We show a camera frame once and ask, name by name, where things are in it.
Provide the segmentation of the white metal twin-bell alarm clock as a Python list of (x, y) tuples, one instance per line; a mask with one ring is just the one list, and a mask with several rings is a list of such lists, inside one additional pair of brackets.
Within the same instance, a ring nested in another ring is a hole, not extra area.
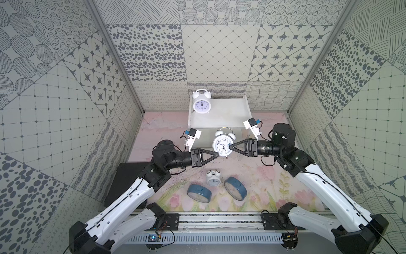
[(220, 157), (228, 157), (233, 151), (230, 146), (234, 144), (236, 135), (233, 129), (229, 127), (222, 127), (215, 133), (213, 140), (213, 150), (217, 152)]

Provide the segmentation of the white plastic twin-bell alarm clock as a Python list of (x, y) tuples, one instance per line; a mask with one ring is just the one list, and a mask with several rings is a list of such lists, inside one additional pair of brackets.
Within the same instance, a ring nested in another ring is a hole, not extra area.
[(192, 93), (192, 107), (196, 113), (206, 114), (211, 110), (211, 92), (198, 89)]

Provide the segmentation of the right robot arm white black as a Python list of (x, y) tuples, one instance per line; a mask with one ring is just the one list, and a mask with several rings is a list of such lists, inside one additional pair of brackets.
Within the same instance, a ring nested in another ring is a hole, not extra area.
[(386, 232), (389, 222), (381, 214), (371, 214), (345, 194), (320, 169), (315, 161), (295, 146), (296, 132), (277, 123), (269, 140), (245, 139), (230, 145), (247, 157), (273, 156), (292, 177), (306, 185), (336, 217), (331, 220), (288, 202), (278, 209), (282, 225), (305, 228), (326, 238), (343, 254), (371, 254)]

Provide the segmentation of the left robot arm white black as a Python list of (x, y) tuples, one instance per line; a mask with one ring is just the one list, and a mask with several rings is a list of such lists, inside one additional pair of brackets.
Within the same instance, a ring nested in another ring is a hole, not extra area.
[(129, 215), (171, 178), (170, 169), (201, 167), (218, 157), (217, 152), (200, 148), (182, 152), (171, 140), (159, 142), (152, 155), (142, 175), (119, 198), (86, 223), (78, 221), (70, 228), (68, 251), (111, 254), (139, 233), (160, 229), (166, 212), (156, 203), (149, 204), (135, 217)]

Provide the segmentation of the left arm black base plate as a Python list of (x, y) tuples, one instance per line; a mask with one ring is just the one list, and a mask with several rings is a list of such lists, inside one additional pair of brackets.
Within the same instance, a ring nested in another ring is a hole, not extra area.
[(167, 213), (159, 216), (156, 219), (155, 224), (150, 230), (153, 231), (177, 231), (179, 226), (180, 214), (179, 213)]

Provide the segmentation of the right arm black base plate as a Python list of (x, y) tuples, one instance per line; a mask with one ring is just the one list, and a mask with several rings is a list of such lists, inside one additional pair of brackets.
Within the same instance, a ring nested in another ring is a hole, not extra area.
[(288, 232), (304, 231), (305, 228), (296, 227), (290, 223), (284, 223), (279, 219), (277, 213), (270, 213), (268, 210), (263, 210), (260, 214), (264, 230), (282, 230)]

